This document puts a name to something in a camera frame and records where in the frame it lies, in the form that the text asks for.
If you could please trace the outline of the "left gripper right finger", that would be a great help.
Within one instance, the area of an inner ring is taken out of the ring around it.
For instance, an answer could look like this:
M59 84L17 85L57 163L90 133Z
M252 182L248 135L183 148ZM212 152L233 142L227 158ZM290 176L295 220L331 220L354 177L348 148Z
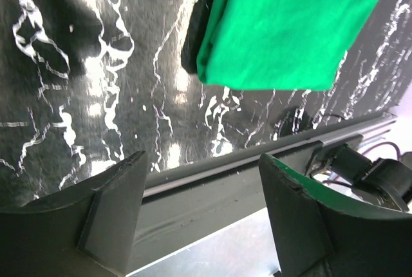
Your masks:
M411 276L411 215L336 192L263 154L281 276Z

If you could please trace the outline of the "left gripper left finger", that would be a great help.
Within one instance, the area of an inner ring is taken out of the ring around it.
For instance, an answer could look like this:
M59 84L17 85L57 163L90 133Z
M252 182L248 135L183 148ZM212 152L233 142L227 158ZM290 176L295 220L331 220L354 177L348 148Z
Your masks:
M126 276L147 153L24 206L1 208L1 276Z

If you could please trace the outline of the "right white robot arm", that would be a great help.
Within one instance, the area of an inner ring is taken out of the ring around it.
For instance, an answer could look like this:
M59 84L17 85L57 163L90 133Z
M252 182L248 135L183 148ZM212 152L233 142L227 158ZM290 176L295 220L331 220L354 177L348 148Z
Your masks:
M397 158L370 160L347 143L316 150L311 159L314 169L307 169L305 175L331 171L344 182L328 179L324 184L336 184L350 188L361 196L368 194L376 205L409 213L411 210L411 168L402 162L399 148L390 143L397 152Z

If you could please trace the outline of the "green t shirt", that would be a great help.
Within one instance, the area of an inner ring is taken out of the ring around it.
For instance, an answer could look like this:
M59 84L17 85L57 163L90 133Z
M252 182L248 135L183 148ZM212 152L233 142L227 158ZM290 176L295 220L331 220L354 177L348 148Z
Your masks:
M235 90L329 90L378 1L213 0L198 77Z

